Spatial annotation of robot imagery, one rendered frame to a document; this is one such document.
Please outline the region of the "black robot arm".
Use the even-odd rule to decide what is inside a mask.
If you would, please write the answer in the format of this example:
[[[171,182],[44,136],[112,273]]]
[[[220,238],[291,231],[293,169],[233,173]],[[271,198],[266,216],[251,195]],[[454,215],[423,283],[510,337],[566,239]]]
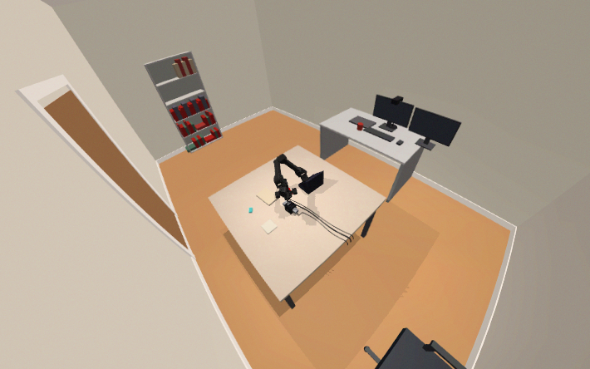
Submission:
[[[289,161],[285,154],[279,155],[277,157],[277,159],[275,159],[273,161],[273,163],[274,163],[274,170],[275,170],[275,176],[273,177],[273,181],[274,181],[274,184],[277,186],[277,188],[279,188],[278,192],[279,192],[280,196],[284,197],[285,200],[292,198],[292,194],[290,194],[288,191],[287,179],[284,179],[283,175],[281,174],[280,164],[285,164],[286,166],[288,166],[289,168],[294,170],[295,175],[297,175],[298,177],[301,177],[302,182],[305,182],[310,179],[307,176],[307,171],[305,169],[303,169],[302,167],[297,167],[295,164],[293,164],[291,161]]]

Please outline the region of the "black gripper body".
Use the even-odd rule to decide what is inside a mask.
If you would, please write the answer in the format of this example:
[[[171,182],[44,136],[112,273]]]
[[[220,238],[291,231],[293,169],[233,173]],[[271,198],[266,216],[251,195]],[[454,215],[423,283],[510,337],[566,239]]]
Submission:
[[[297,194],[297,189],[296,189],[296,188],[293,188],[291,191],[290,191],[290,189],[288,188],[288,191],[289,191],[289,193],[290,193],[290,194]],[[280,198],[280,194],[279,194],[279,192],[278,192],[278,191],[277,191],[277,192],[275,192],[275,197],[276,197],[276,199]]]

